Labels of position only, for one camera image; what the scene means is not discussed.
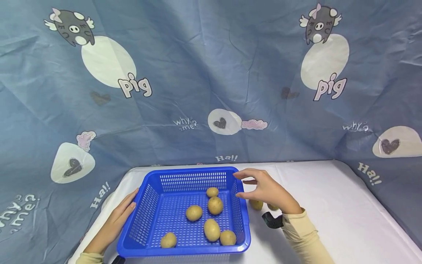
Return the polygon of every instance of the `blue fabric backdrop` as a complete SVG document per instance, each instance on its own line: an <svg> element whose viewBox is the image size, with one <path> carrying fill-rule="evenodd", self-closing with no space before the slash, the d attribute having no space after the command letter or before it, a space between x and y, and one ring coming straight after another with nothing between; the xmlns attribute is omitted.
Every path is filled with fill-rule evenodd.
<svg viewBox="0 0 422 264"><path fill-rule="evenodd" d="M0 14L0 263L64 263L127 170L196 163L344 161L422 248L420 1Z"/></svg>

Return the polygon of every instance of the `beige sleeve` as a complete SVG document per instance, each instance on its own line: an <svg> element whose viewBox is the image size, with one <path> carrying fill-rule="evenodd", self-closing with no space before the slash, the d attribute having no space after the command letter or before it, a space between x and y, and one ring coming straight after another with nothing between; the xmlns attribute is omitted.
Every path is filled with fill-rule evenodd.
<svg viewBox="0 0 422 264"><path fill-rule="evenodd" d="M283 224L283 233L302 263L334 264L305 209L299 215L283 215Z"/></svg>
<svg viewBox="0 0 422 264"><path fill-rule="evenodd" d="M103 264L103 255L97 253L81 253L76 264Z"/></svg>

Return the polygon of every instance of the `white tablecloth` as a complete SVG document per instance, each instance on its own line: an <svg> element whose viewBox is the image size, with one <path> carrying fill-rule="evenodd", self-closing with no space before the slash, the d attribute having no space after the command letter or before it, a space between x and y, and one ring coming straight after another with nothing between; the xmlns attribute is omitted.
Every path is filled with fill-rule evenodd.
<svg viewBox="0 0 422 264"><path fill-rule="evenodd" d="M421 264L422 252L384 209L363 181L339 161L307 161L287 163L232 164L239 170L265 169L306 208L325 247L336 264ZM107 199L93 226L87 232L75 254L69 260L74 264L80 253L93 239L120 201L142 184L145 175L156 169L210 167L219 165L138 167L130 170L115 192ZM245 191L253 186L245 185ZM127 264L296 264L294 251L285 240L281 229L270 229L261 215L269 211L264 204L262 212L249 209L252 242L243 254L212 256L178 256L128 259ZM110 264L116 253L116 241L105 254Z"/></svg>

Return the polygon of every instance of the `hand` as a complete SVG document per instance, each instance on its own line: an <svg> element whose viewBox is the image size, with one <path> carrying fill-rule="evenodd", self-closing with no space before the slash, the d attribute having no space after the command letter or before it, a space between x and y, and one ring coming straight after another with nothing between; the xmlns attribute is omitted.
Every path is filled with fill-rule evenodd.
<svg viewBox="0 0 422 264"><path fill-rule="evenodd" d="M137 188L128 194L125 199L111 212L109 218L98 231L94 239L85 248L84 253L104 254L107 247L119 236L129 215L133 212L136 203L132 202L138 193Z"/></svg>
<svg viewBox="0 0 422 264"><path fill-rule="evenodd" d="M254 180L244 180L244 184L253 184L257 188L248 193L237 193L236 196L242 199L263 201L267 204L272 204L281 209L284 214L295 215L303 212L299 203L293 196L279 185L266 171L258 169L244 169L233 173L233 176L239 180L248 177Z"/></svg>

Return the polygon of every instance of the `basket rim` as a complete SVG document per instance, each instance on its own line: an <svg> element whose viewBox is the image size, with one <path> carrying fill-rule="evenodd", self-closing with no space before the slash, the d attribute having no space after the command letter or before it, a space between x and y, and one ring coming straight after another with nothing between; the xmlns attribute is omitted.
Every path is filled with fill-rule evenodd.
<svg viewBox="0 0 422 264"><path fill-rule="evenodd" d="M209 172L210 169L213 171L223 171L227 169L234 170L235 172L238 171L237 168L233 166L221 166L221 167L204 167L204 168L189 168L189 169L156 169L150 171L142 181L141 186L139 187L138 194L136 195L134 201L136 202L136 211L137 207L139 206L139 201L141 199L141 194L144 193L147 182L149 177L153 176L156 173L199 173L200 171ZM238 192L243 192L243 183L241 180L236 179L235 184L237 185ZM117 243L117 253L124 257L124 258L137 258L137 257L148 257L148 256L181 256L181 255L209 255L209 254L230 254L230 253L242 253L245 252L250 244L251 244L251 231L249 227L249 215L248 209L246 205L246 200L239 198L240 202L240 210L242 215L242 224L243 229L245 232L245 240L240 245L233 245L233 246L217 246L217 245L209 245L209 246L200 246L200 247L176 247L176 248L144 248L144 249L126 249L123 246L123 241L126 238L130 223L133 220L134 213L132 213L129 218L127 219L126 223L123 226L123 230L120 234L118 243Z"/></svg>

